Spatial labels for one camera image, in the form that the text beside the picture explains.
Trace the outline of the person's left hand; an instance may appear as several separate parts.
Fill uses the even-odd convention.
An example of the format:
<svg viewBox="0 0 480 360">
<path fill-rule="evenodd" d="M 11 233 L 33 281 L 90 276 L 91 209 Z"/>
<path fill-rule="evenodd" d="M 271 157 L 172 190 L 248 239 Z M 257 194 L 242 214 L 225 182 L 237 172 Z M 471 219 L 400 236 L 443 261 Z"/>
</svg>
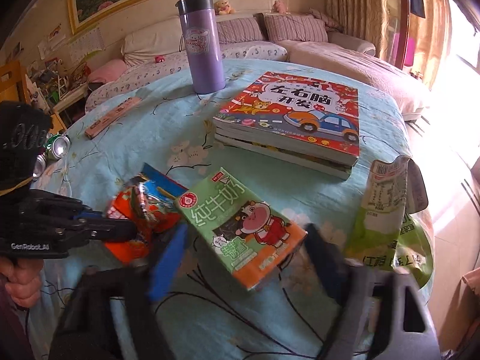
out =
<svg viewBox="0 0 480 360">
<path fill-rule="evenodd" d="M 18 259 L 13 263 L 1 257 L 1 274 L 7 278 L 7 293 L 17 306 L 30 308 L 41 297 L 41 259 Z"/>
</svg>

